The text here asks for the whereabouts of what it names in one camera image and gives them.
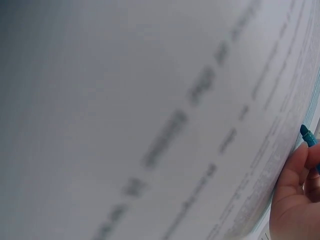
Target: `finger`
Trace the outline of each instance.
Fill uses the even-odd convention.
[[[314,203],[320,201],[320,175],[312,168],[304,183],[305,195]]]
[[[279,176],[272,203],[298,194],[302,178],[306,177],[305,163],[308,157],[308,146],[302,143],[288,158]]]
[[[307,169],[313,169],[320,164],[320,143],[308,148],[308,157],[305,163]]]

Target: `marker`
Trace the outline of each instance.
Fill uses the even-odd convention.
[[[313,145],[316,145],[318,143],[316,137],[303,124],[300,127],[300,133],[302,135],[303,140],[306,141],[306,143],[308,144],[308,147],[312,147]],[[315,166],[315,168],[317,172],[320,174],[320,163],[317,166]]]

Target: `paper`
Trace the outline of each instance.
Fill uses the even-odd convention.
[[[319,14],[315,0],[10,5],[0,239],[247,235],[311,99]]]

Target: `white paper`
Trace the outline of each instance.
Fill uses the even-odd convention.
[[[1,11],[0,239],[251,231],[311,98],[318,1]]]

